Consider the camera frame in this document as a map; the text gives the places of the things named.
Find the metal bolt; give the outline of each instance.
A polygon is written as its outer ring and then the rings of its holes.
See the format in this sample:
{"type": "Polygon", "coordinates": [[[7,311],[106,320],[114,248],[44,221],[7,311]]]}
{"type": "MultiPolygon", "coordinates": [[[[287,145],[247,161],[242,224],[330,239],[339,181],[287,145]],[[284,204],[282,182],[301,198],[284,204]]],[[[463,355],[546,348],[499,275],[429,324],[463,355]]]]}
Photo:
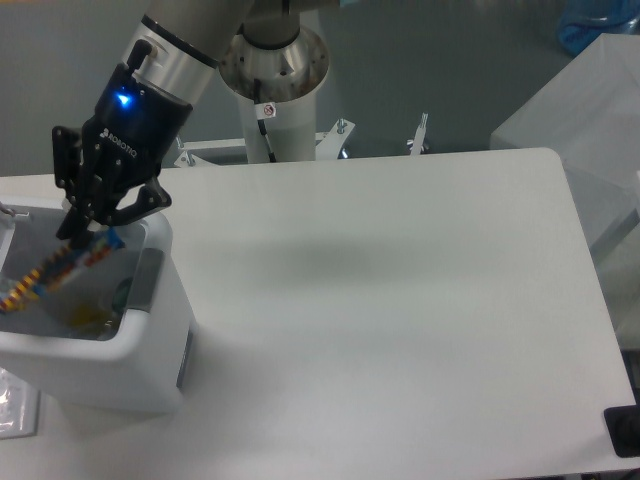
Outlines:
{"type": "Polygon", "coordinates": [[[184,143],[182,143],[182,139],[180,138],[180,135],[176,137],[176,143],[178,144],[178,150],[181,150],[182,153],[184,153],[184,157],[182,157],[182,161],[183,162],[186,161],[187,165],[189,165],[190,167],[195,167],[196,161],[191,156],[191,152],[189,150],[184,149],[184,143]]]}

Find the white tabletop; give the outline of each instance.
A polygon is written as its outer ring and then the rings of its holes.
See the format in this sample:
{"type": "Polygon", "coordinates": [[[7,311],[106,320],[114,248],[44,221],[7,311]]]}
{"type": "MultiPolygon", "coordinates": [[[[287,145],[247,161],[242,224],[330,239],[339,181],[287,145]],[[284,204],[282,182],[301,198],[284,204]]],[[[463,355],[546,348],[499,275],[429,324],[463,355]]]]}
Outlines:
{"type": "MultiPolygon", "coordinates": [[[[633,403],[549,150],[176,169],[201,326],[174,415],[46,398],[0,478],[485,480],[640,466],[633,403]]],[[[51,177],[1,194],[61,197],[51,177]]]]}

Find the gray wall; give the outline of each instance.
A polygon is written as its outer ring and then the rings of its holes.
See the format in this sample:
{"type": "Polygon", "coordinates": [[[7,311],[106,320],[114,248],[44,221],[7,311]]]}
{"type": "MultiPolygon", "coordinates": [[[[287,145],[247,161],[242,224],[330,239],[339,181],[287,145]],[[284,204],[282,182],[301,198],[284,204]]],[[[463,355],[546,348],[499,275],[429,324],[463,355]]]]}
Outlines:
{"type": "MultiPolygon", "coordinates": [[[[51,128],[92,115],[147,1],[0,4],[0,175],[52,171],[51,128]]],[[[435,151],[487,148],[491,131],[570,60],[554,38],[562,8],[560,0],[370,0],[305,15],[333,60],[318,128],[344,116],[358,124],[356,153],[390,154],[429,111],[435,151]]],[[[241,136],[220,82],[184,140],[241,136]]]]}

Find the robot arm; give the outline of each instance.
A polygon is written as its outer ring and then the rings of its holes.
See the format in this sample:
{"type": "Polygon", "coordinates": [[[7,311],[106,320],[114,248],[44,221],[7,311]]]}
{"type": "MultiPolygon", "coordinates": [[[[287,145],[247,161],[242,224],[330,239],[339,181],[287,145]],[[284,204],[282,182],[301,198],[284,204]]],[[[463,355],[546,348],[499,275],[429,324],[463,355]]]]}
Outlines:
{"type": "Polygon", "coordinates": [[[162,158],[247,20],[338,0],[154,0],[81,130],[53,129],[54,174],[68,213],[57,237],[80,248],[94,227],[131,223],[171,205],[162,158]],[[136,202],[118,204],[140,186],[136,202]]]}

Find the white plastic container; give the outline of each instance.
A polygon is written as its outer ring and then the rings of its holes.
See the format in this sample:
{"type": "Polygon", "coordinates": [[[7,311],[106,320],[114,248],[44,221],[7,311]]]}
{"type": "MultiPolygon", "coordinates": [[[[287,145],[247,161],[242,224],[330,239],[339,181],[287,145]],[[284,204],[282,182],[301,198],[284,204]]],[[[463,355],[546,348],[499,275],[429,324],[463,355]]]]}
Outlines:
{"type": "MultiPolygon", "coordinates": [[[[2,201],[29,212],[26,220],[0,219],[0,274],[17,280],[61,245],[54,232],[64,212],[55,201],[2,201]]],[[[23,312],[0,316],[0,366],[60,400],[174,411],[196,323],[170,256],[171,227],[155,214],[118,234],[126,248],[23,312]],[[68,325],[73,312],[109,310],[127,279],[131,288],[112,338],[78,338],[68,325]]]]}

